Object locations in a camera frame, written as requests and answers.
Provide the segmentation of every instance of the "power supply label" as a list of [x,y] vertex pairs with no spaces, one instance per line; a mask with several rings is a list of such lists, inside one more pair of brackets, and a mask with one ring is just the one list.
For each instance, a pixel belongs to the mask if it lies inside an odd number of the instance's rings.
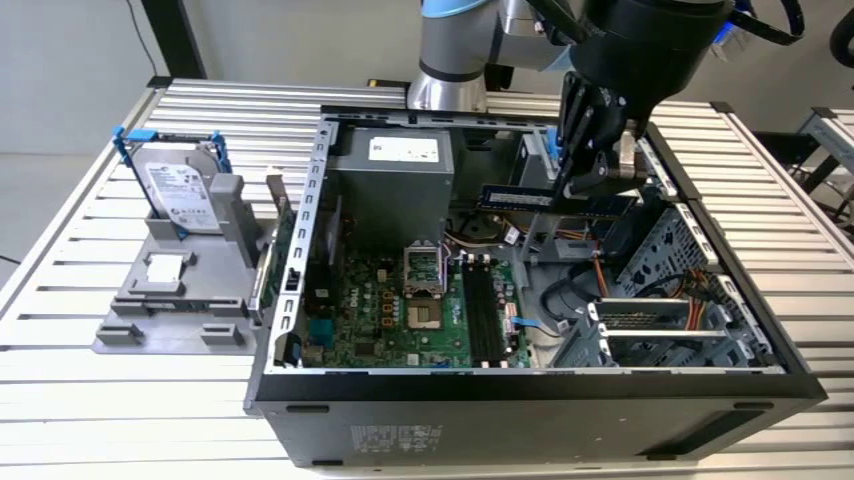
[[439,163],[439,140],[435,138],[374,137],[368,149],[368,160]]

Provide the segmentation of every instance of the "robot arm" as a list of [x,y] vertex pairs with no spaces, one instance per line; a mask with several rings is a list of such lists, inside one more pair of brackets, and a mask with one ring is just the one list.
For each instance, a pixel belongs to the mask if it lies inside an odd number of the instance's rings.
[[578,19],[566,0],[423,0],[408,106],[486,111],[487,63],[538,70],[571,63],[555,197],[619,193],[646,181],[634,142],[653,109],[687,86],[727,22],[781,45],[801,38],[798,1],[781,2],[791,33],[758,20],[751,0],[586,0]]
[[587,1],[581,20],[559,0],[527,0],[550,38],[575,42],[562,91],[555,197],[607,195],[646,181],[634,153],[655,106],[687,86],[730,22],[781,45],[803,33],[795,0],[783,0],[791,34],[762,23],[750,2],[731,0]]

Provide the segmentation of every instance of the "white wall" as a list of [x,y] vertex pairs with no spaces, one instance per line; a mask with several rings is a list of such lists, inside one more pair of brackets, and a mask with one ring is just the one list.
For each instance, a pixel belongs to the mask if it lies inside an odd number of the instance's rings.
[[418,74],[419,0],[186,0],[208,77],[363,87]]
[[0,45],[0,152],[92,155],[152,74],[124,0],[2,0]]
[[[763,19],[786,25],[777,1],[754,3]],[[418,73],[418,0],[187,4],[212,77],[363,86],[368,78],[410,80]],[[854,70],[838,65],[827,50],[830,31],[852,0],[802,4],[807,37],[789,48],[757,40],[733,64],[709,58],[679,99],[729,101],[749,125],[766,130],[794,130],[813,106],[854,107]],[[558,93],[561,79],[561,74],[517,70],[513,87]]]

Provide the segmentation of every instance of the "motherboard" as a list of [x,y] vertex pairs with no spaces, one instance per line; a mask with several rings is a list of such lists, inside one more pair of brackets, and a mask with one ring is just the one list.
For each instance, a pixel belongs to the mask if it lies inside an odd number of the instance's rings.
[[[521,316],[510,266],[483,256],[469,261],[434,252],[439,262],[419,252],[408,268],[402,258],[358,252],[347,256],[336,306],[308,320],[307,367],[530,366],[525,332],[509,317]],[[473,274],[481,278],[467,282]],[[411,293],[406,284],[414,277],[438,280],[443,291]],[[482,358],[487,337],[491,356]]]

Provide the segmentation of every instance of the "aluminum extrusion table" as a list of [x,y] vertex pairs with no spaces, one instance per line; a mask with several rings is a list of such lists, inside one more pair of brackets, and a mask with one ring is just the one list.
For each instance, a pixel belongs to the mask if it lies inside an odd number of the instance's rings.
[[[144,92],[124,125],[220,130],[246,198],[270,216],[264,171],[283,173],[299,199],[330,103],[402,107],[404,93],[175,80]],[[499,114],[555,116],[558,103],[527,94],[489,99]],[[667,102],[654,121],[821,377],[830,399],[813,410],[697,464],[295,469],[267,422],[242,410],[251,357],[90,351],[147,235],[142,191],[108,146],[0,291],[0,477],[854,478],[854,247],[735,115]]]

